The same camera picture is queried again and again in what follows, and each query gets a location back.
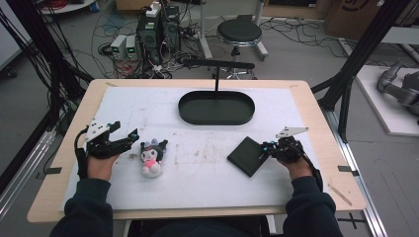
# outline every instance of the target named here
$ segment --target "plush toy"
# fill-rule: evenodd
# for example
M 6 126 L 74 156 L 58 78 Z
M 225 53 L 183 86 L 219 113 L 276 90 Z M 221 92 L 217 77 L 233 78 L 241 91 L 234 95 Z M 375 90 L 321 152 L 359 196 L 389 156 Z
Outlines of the plush toy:
M 167 140 L 158 143 L 156 139 L 152 139 L 151 143 L 141 142 L 141 160 L 142 174 L 147 178 L 156 178 L 161 175 L 161 160 L 163 153 L 166 151 Z

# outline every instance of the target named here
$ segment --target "sleeve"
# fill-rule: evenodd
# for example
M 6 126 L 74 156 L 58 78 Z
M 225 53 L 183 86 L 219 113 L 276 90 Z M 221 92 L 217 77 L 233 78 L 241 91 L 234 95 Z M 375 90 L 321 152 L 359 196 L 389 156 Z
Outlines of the sleeve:
M 84 179 L 77 183 L 76 194 L 64 207 L 65 216 L 50 236 L 112 236 L 112 207 L 106 203 L 111 184 L 104 180 Z
M 317 187 L 314 177 L 301 177 L 292 181 L 293 198 L 287 203 L 288 217 L 284 222 L 284 235 L 343 236 L 335 218 L 336 204 L 329 194 Z

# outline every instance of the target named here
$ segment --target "round stool seat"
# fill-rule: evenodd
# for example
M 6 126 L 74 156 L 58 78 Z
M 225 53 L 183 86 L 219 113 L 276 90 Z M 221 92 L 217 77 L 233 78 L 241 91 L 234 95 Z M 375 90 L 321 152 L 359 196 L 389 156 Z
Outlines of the round stool seat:
M 233 19 L 219 24 L 216 29 L 218 38 L 234 46 L 251 46 L 262 38 L 262 30 L 254 23 Z

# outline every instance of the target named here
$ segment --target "hand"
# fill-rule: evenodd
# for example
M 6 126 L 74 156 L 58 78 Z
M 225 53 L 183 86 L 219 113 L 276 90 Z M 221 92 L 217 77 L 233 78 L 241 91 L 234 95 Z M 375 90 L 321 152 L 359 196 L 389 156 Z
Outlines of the hand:
M 280 161 L 279 159 L 277 159 L 277 160 L 282 165 L 287 167 L 287 169 L 290 172 L 291 180 L 294 180 L 294 179 L 297 179 L 297 178 L 300 178 L 300 177 L 312 176 L 313 175 L 312 172 L 311 172 L 310 166 L 302 158 L 299 158 L 297 162 L 293 162 L 293 163 L 286 163 L 286 162 Z
M 93 156 L 87 158 L 87 177 L 109 181 L 112 175 L 112 166 L 120 155 L 108 159 L 97 159 Z

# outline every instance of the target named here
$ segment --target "black tray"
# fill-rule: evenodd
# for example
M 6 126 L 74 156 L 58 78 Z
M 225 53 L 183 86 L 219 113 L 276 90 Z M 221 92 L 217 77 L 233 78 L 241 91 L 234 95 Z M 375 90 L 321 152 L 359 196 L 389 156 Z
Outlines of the black tray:
M 179 101 L 180 117 L 198 125 L 241 125 L 252 119 L 253 100 L 241 92 L 193 91 Z

